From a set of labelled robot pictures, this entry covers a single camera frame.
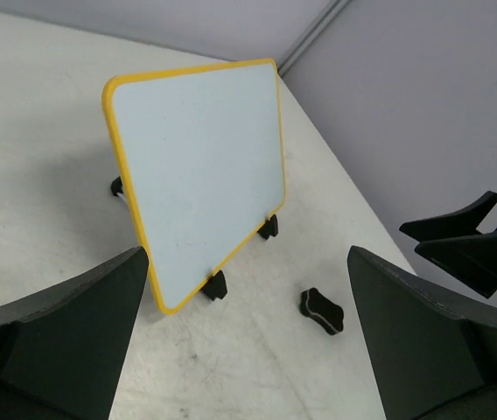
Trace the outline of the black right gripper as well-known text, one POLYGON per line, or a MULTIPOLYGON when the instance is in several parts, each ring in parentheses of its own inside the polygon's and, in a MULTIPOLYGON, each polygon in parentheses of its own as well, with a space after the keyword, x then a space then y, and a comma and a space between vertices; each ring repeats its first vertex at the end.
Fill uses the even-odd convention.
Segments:
POLYGON ((477 227, 496 204, 497 192, 487 191, 458 211, 405 222, 399 230, 422 241, 417 254, 490 298, 497 291, 497 228, 492 234, 478 234, 477 227))

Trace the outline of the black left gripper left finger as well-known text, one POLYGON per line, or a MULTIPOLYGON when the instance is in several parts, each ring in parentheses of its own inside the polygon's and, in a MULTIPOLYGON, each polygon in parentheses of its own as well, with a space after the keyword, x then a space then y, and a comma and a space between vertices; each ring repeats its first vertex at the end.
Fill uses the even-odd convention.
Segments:
POLYGON ((0 419, 109 417, 148 267, 131 248, 0 306, 0 419))

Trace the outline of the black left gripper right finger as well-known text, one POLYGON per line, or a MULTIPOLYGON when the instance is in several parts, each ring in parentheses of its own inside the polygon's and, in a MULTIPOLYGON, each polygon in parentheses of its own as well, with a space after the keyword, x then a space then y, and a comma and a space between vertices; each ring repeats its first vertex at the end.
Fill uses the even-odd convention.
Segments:
POLYGON ((497 308, 365 248, 347 256, 388 419, 497 419, 497 308))

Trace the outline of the black felt eraser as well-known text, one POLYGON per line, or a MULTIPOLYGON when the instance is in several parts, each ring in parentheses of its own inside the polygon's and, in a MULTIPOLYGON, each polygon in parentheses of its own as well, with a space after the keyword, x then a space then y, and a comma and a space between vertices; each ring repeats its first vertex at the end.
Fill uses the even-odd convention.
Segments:
POLYGON ((317 288, 300 293, 299 312, 321 326, 329 335, 344 329, 345 313, 341 306, 325 297, 317 288))

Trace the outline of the yellow framed whiteboard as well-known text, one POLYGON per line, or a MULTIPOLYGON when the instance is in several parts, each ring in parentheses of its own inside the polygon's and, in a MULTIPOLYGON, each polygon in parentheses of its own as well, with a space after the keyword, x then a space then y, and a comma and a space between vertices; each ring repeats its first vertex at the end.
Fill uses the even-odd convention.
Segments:
POLYGON ((117 75, 101 104, 153 298, 172 315, 285 202, 276 63, 117 75))

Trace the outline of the black whiteboard stand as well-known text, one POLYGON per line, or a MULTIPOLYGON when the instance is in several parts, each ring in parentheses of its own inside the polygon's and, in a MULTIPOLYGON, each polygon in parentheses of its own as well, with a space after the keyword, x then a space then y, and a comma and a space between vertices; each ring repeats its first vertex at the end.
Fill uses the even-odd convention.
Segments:
MULTIPOLYGON (((123 182, 120 177, 115 178, 110 184, 110 191, 113 196, 122 199, 126 202, 125 194, 123 191, 123 182)), ((264 224, 258 229, 258 235, 267 241, 271 237, 276 237, 279 232, 278 218, 275 214, 270 216, 264 224)), ((211 301, 215 299, 223 299, 228 294, 228 287, 226 278, 220 270, 217 274, 210 276, 201 292, 211 301)))

